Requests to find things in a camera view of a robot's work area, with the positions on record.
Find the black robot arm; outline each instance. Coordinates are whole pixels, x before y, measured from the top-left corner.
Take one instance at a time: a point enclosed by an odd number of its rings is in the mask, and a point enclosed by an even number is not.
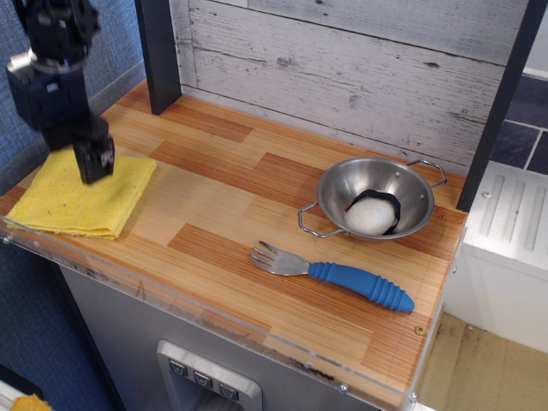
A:
[[[84,183],[112,174],[114,140],[90,111],[83,74],[97,11],[88,0],[12,1],[31,44],[6,68],[18,114],[50,150],[73,145]]]

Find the yellow towel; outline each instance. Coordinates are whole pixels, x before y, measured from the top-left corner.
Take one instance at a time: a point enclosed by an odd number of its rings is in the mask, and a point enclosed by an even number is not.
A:
[[[45,401],[41,401],[36,394],[31,396],[18,396],[10,411],[53,411],[53,408]]]
[[[71,150],[52,152],[8,218],[31,229],[117,238],[156,162],[116,156],[114,174],[84,184]]]

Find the screw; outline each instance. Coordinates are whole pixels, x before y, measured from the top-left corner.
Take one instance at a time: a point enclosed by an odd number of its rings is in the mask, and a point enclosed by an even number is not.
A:
[[[426,329],[425,327],[421,327],[420,325],[417,325],[416,327],[414,327],[414,333],[417,336],[424,336],[426,334]]]

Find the blue wall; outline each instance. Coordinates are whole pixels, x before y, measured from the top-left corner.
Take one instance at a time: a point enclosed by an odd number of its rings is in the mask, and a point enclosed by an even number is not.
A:
[[[144,68],[139,68],[142,52],[134,1],[91,0],[91,3],[99,12],[101,30],[93,38],[85,76],[91,106],[100,112],[135,82],[144,79],[145,73]],[[41,135],[18,117],[4,70],[11,56],[29,48],[11,0],[0,0],[0,39],[0,195],[3,195],[45,160],[48,149]]]

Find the blue rubber fork handle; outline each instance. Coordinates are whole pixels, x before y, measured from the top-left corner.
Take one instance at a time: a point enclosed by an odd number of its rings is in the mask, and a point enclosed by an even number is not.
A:
[[[371,272],[335,263],[312,263],[308,268],[308,274],[326,283],[351,289],[391,310],[414,310],[414,302],[404,290]]]

